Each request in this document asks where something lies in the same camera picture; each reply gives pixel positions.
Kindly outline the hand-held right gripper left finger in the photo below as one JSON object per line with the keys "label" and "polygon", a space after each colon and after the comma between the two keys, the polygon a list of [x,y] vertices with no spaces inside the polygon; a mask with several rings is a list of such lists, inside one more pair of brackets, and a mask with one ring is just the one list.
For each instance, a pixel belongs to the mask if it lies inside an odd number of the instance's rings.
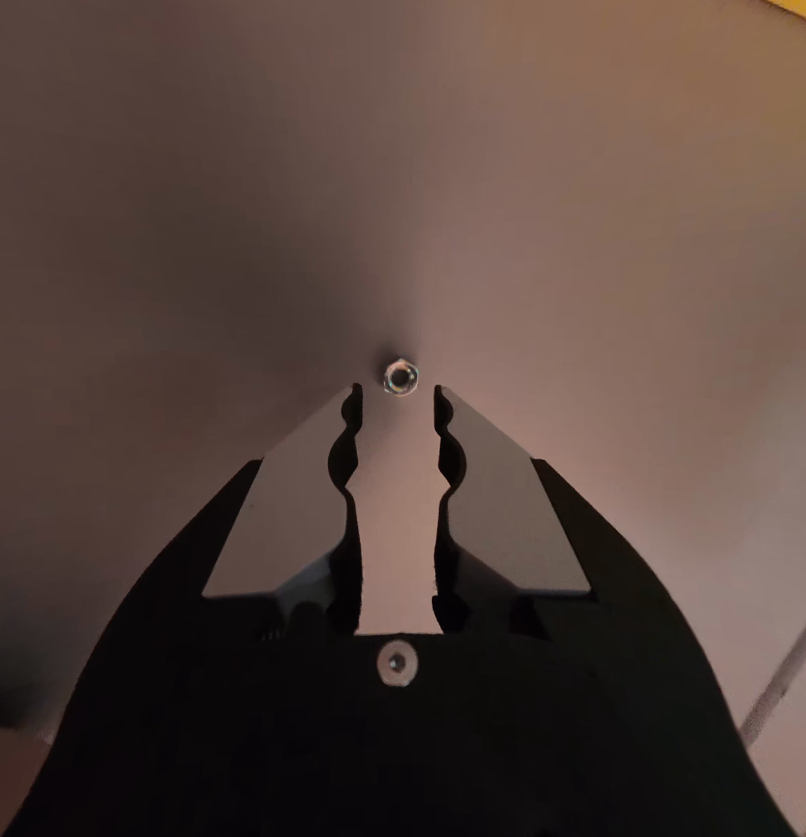
{"label": "hand-held right gripper left finger", "polygon": [[356,632],[363,564],[355,499],[363,388],[337,392],[262,457],[203,590],[265,598],[287,623],[313,605],[334,632]]}

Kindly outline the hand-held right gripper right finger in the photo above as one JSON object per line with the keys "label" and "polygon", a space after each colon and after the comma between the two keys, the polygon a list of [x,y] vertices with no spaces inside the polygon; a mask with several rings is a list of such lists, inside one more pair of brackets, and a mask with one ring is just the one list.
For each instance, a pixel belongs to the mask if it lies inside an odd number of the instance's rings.
{"label": "hand-held right gripper right finger", "polygon": [[450,388],[434,390],[439,501],[432,608],[443,632],[544,632],[539,599],[592,587],[530,453]]}

